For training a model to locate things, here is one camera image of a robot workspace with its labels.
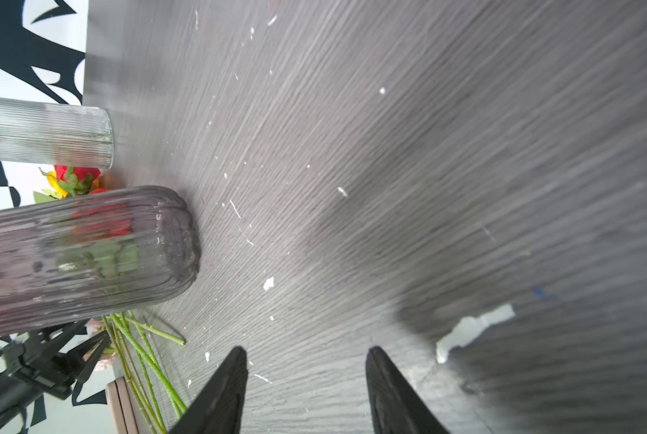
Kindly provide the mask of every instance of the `clear glass vase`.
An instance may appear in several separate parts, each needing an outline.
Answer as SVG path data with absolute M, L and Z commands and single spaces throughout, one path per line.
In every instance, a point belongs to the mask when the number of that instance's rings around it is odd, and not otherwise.
M 0 335 L 171 299 L 198 252 L 191 213 L 163 187 L 0 211 Z
M 108 169 L 109 115 L 98 107 L 0 98 L 0 161 Z

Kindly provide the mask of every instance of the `gray wooden table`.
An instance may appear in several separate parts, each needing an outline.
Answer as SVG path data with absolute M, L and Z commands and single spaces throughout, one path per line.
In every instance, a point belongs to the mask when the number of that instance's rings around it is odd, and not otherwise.
M 184 399 L 242 345 L 242 433 L 371 433 L 377 344 L 452 433 L 647 433 L 647 1 L 89 7 L 109 178 L 202 239 L 145 312 Z

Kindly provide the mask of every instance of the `red flower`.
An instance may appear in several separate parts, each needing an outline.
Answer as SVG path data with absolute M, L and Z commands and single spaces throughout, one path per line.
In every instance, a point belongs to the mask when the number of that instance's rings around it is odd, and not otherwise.
M 68 166 L 53 166 L 56 169 L 56 179 L 58 180 L 67 180 L 64 178 L 65 171 L 68 170 Z M 92 180 L 99 178 L 99 175 L 102 174 L 101 170 L 93 169 L 90 167 L 76 167 L 73 170 L 73 173 L 77 176 L 78 180 L 85 178 L 85 175 L 92 174 Z

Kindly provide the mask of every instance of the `white speck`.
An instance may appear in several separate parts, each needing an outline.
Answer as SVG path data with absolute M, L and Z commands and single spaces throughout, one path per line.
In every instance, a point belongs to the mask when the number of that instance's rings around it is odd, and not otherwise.
M 237 217 L 241 219 L 241 215 L 239 215 L 239 211 L 237 211 L 237 207 L 234 206 L 234 202 L 232 202 L 232 199 L 230 199 L 230 204 L 232 204 L 232 208 L 234 209 L 234 212 L 237 213 Z
M 485 227 L 485 225 L 483 224 L 483 222 L 480 222 L 480 227 L 481 227 L 481 228 L 482 228 L 482 230 L 485 232 L 485 235 L 487 235 L 488 237 L 490 237 L 490 240 L 491 240 L 492 242 L 495 242 L 495 243 L 497 242 L 497 240 L 492 236 L 492 233 L 491 233 L 491 232 L 490 232 L 490 231 Z
M 267 382 L 268 382 L 268 383 L 270 383 L 270 384 L 273 384 L 273 382 L 272 382 L 272 381 L 270 381 L 269 379 L 267 379 L 266 377 L 261 377 L 261 376 L 259 376 L 258 374 L 253 374 L 253 376 L 254 376 L 254 377 L 257 377 L 257 378 L 260 378 L 260 379 L 262 379 L 263 381 L 267 381 Z
M 514 317 L 516 317 L 514 307 L 511 304 L 502 304 L 498 308 L 490 310 L 477 318 L 461 318 L 458 324 L 451 330 L 451 333 L 442 337 L 437 342 L 437 362 L 446 363 L 451 349 L 457 346 L 461 348 L 466 347 L 469 343 L 477 339 L 489 326 L 499 324 Z
M 275 279 L 275 277 L 272 277 L 272 276 L 271 276 L 271 277 L 270 277 L 270 278 L 268 278 L 268 279 L 266 280 L 266 282 L 263 284 L 263 289 L 267 291 L 267 290 L 269 290 L 269 289 L 273 288 L 275 285 L 276 285 L 276 279 Z

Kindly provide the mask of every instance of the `yellow flower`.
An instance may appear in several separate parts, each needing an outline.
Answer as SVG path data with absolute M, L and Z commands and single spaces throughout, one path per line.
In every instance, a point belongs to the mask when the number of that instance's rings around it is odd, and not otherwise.
M 68 195 L 61 187 L 58 186 L 58 181 L 56 181 L 56 172 L 50 171 L 48 173 L 50 176 L 47 176 L 46 179 L 48 180 L 48 183 L 50 184 L 51 188 L 53 188 L 53 191 L 56 192 L 56 195 L 53 195 L 57 199 L 63 199 L 65 196 Z

